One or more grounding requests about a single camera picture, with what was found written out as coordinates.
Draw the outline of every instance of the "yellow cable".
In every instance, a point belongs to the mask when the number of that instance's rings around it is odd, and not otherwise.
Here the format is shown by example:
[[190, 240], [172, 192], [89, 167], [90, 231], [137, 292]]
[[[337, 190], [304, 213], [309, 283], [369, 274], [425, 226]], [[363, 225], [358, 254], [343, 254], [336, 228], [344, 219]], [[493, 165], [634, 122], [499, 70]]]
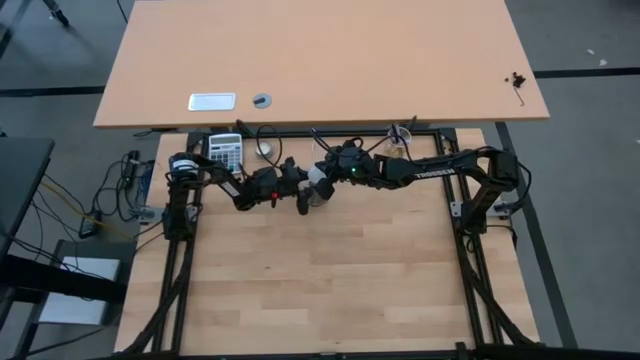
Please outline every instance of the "yellow cable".
[[56, 194], [60, 199], [62, 199], [62, 201], [64, 201], [65, 204], [67, 204], [68, 207], [71, 208], [71, 210], [73, 210], [76, 214], [82, 216], [83, 218], [85, 218], [87, 221], [91, 221], [92, 223], [102, 226], [105, 230], [110, 231], [114, 234], [117, 234], [127, 240], [133, 240], [133, 238], [125, 233], [123, 233], [122, 231], [113, 228], [103, 222], [100, 222], [94, 218], [92, 218], [91, 216], [83, 213], [82, 211], [78, 210], [75, 208], [75, 206], [73, 206], [73, 204], [71, 204], [71, 202], [69, 202], [69, 200], [67, 200], [67, 198], [64, 197], [64, 195], [62, 195], [58, 190], [56, 190], [54, 187], [52, 187], [51, 185], [41, 182], [40, 184], [42, 184], [42, 186], [44, 186], [47, 190], [51, 191], [52, 193]]

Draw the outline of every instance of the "gray floor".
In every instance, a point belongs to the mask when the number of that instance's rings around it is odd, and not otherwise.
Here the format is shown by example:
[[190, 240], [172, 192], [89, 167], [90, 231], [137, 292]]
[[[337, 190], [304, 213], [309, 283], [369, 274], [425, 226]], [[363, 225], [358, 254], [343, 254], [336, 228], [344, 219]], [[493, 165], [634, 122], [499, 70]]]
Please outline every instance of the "gray floor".
[[[6, 0], [0, 24], [9, 27], [22, 0]], [[123, 0], [128, 13], [131, 0]], [[62, 0], [74, 25], [68, 32], [49, 20], [33, 0], [0, 59], [0, 88], [104, 85], [125, 24], [114, 0]], [[507, 0], [518, 34], [535, 70], [640, 66], [640, 2], [634, 0]], [[167, 26], [172, 26], [170, 19]], [[509, 125], [521, 160], [534, 174], [538, 210], [558, 281], [581, 347], [640, 351], [640, 222], [636, 201], [640, 168], [640, 77], [540, 80], [552, 114], [544, 123]], [[56, 141], [48, 173], [86, 204], [106, 165], [130, 149], [154, 156], [157, 135], [96, 130], [91, 124], [100, 95], [0, 98], [0, 123], [11, 136], [47, 136]], [[498, 145], [492, 125], [483, 126]], [[44, 194], [69, 223], [79, 222]], [[109, 220], [130, 233], [135, 226]], [[68, 238], [43, 218], [44, 248]], [[557, 331], [521, 219], [518, 249], [542, 339], [558, 345]], [[30, 212], [19, 237], [39, 243]], [[101, 234], [95, 241], [117, 241]], [[16, 306], [0, 334], [0, 358], [12, 353], [27, 306]], [[91, 330], [43, 326], [35, 347]], [[112, 350], [115, 328], [35, 358], [80, 359]]]

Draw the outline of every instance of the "light wood desk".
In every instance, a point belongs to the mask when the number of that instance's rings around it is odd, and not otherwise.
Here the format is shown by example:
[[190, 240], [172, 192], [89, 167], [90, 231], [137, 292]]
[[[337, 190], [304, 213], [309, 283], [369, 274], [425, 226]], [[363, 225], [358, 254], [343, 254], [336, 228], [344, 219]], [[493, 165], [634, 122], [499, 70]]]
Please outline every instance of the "light wood desk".
[[[462, 149], [484, 145], [480, 130], [457, 132]], [[365, 145], [374, 141], [365, 138]], [[150, 206], [167, 201], [167, 159], [183, 151], [185, 142], [183, 134], [162, 136]], [[312, 157], [320, 156], [312, 155], [311, 143], [284, 139], [284, 155], [308, 168]], [[248, 170], [266, 166], [254, 156], [253, 140], [244, 146]], [[411, 152], [414, 158], [434, 156], [433, 138], [414, 137]], [[472, 193], [477, 188], [470, 181]], [[207, 187], [181, 354], [442, 350], [456, 341], [472, 344], [443, 189], [439, 179], [395, 191], [337, 184], [327, 204], [300, 216], [292, 198], [275, 209], [261, 204], [238, 212], [219, 188]], [[139, 243], [160, 231], [150, 231]], [[490, 228], [482, 242], [496, 300], [525, 335], [536, 338], [509, 231]], [[167, 248], [166, 240], [157, 239], [135, 258], [117, 350], [133, 341], [155, 310]], [[171, 329], [167, 326], [167, 346]]]
[[[505, 78], [527, 78], [519, 90]], [[192, 93], [235, 93], [190, 112]], [[257, 109], [252, 99], [273, 103]], [[137, 1], [94, 126], [549, 117], [503, 0]]]

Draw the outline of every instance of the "wooden table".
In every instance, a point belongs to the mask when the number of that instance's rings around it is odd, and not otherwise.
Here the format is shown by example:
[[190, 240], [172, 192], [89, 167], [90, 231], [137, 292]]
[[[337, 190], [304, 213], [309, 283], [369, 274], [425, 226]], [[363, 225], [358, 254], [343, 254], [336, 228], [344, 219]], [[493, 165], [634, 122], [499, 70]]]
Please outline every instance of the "wooden table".
[[[518, 94], [506, 78], [527, 81]], [[235, 93], [191, 112], [193, 93]], [[252, 99], [271, 95], [258, 109]], [[137, 1], [94, 126], [549, 117], [503, 0]]]
[[[484, 145], [480, 130], [457, 133], [462, 149]], [[375, 140], [365, 138], [365, 146]], [[167, 201], [167, 159], [183, 151], [185, 142], [184, 134], [162, 136], [151, 206]], [[311, 143], [284, 139], [284, 154], [308, 168], [321, 156], [317, 147], [312, 154]], [[253, 140], [244, 147], [248, 170], [266, 165], [254, 156]], [[414, 137], [411, 152], [414, 158], [434, 156], [433, 138]], [[470, 183], [473, 193], [478, 184]], [[261, 204], [238, 212], [219, 188], [207, 187], [181, 354], [442, 350], [456, 341], [472, 344], [443, 189], [439, 179], [396, 191], [337, 184], [331, 201], [303, 217], [294, 199], [275, 209]], [[139, 243], [160, 231], [150, 231]], [[496, 300], [525, 335], [536, 338], [509, 231], [490, 228], [482, 242]], [[157, 306], [167, 248], [166, 240], [157, 239], [135, 258], [117, 350], [133, 341]], [[169, 319], [165, 348], [171, 314]]]

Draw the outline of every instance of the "calculator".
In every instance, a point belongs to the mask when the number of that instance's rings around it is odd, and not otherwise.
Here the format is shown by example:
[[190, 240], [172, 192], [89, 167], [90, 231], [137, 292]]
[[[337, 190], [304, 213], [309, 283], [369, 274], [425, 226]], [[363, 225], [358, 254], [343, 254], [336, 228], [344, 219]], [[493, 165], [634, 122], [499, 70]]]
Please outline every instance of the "calculator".
[[242, 136], [233, 133], [209, 136], [209, 160], [222, 161], [229, 171], [239, 174], [242, 165]]

